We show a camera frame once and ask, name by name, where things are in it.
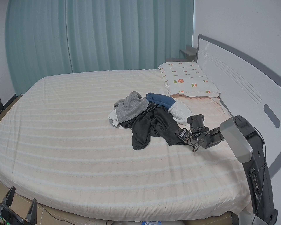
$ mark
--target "pillow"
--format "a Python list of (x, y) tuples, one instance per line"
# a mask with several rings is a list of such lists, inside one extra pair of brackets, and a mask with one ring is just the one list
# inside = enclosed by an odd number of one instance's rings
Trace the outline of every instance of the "pillow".
[(220, 91), (195, 61), (166, 62), (159, 66), (168, 96), (218, 97)]

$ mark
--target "black garment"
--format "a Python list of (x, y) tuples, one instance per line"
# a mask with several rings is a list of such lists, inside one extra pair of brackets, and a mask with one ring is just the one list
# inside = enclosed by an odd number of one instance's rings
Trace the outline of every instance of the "black garment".
[(148, 107), (137, 117), (121, 123), (124, 128), (132, 128), (134, 150), (144, 149), (150, 142), (150, 136), (163, 137), (169, 145), (186, 145), (175, 131), (179, 129), (173, 116), (164, 106), (149, 102)]

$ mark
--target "teal curtain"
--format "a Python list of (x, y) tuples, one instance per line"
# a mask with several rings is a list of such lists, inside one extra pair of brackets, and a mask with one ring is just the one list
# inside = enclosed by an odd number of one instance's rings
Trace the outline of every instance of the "teal curtain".
[(45, 76), (155, 69), (192, 42), (193, 0), (10, 0), (6, 52), (16, 94)]

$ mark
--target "striped bed sheet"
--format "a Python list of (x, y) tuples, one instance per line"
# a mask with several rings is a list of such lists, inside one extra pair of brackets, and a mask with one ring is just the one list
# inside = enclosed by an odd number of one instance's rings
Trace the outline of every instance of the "striped bed sheet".
[[(132, 148), (131, 129), (107, 115), (131, 91), (165, 89), (159, 70), (49, 76), (0, 121), (0, 181), (41, 204), (97, 219), (172, 221), (238, 214), (251, 201), (226, 142), (192, 153), (152, 137)], [(218, 98), (182, 100), (210, 129), (230, 117)]]

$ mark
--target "gray headboard trim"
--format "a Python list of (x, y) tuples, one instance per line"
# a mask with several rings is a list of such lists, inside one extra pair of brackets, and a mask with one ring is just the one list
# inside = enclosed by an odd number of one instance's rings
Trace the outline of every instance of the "gray headboard trim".
[(277, 116), (274, 114), (274, 112), (271, 110), (271, 108), (269, 108), (269, 106), (267, 104), (264, 105), (264, 112), (267, 114), (267, 116), (273, 122), (274, 126), (276, 126), (276, 128), (279, 128), (280, 120), (277, 118)]
[(281, 87), (281, 76), (279, 76), (277, 73), (275, 73), (273, 70), (269, 69), (267, 66), (259, 62), (258, 60), (254, 59), (253, 57), (245, 54), (244, 52), (241, 52), (227, 44), (224, 44), (220, 41), (214, 40), (212, 38), (206, 37), (202, 34), (199, 34), (198, 36), (198, 46), (197, 46), (197, 53), (196, 53), (196, 62), (198, 59), (198, 48), (199, 48), (199, 40), (203, 39), (205, 41), (208, 41), (212, 44), (215, 44), (235, 55), (238, 57), (244, 59), (246, 62), (250, 63), (254, 67), (256, 67), (258, 70), (262, 71), (266, 76), (268, 76), (270, 79), (272, 79), (279, 87)]
[[(250, 63), (251, 65), (253, 65), (254, 67), (256, 67), (258, 70), (260, 70), (261, 72), (263, 72), (266, 76), (268, 76), (271, 80), (273, 80), (280, 88), (281, 88), (281, 77), (275, 73), (274, 71), (272, 71), (271, 69), (269, 69), (267, 66), (265, 66), (264, 64), (262, 64), (261, 62), (259, 62), (258, 60), (254, 59), (253, 57), (227, 45), (224, 44), (220, 41), (214, 40), (212, 38), (206, 37), (202, 34), (199, 34), (198, 36), (198, 46), (197, 46), (197, 53), (196, 53), (196, 62), (198, 60), (198, 49), (199, 49), (199, 41), (200, 39), (203, 39), (205, 41), (208, 41), (212, 44), (215, 44), (233, 54), (235, 54), (236, 56), (242, 58), (243, 60), (245, 60), (246, 62)], [(228, 110), (228, 108), (226, 107), (226, 105), (223, 103), (223, 101), (221, 100), (222, 105)], [(264, 106), (264, 111), (267, 114), (267, 116), (271, 119), (271, 121), (273, 122), (273, 124), (279, 128), (280, 127), (280, 120), (276, 117), (276, 115), (274, 114), (274, 112), (267, 106)], [(270, 178), (272, 178), (281, 168), (281, 153), (277, 156), (277, 158), (274, 160), (274, 162), (270, 165), (270, 167), (268, 168), (269, 170), (269, 175)]]

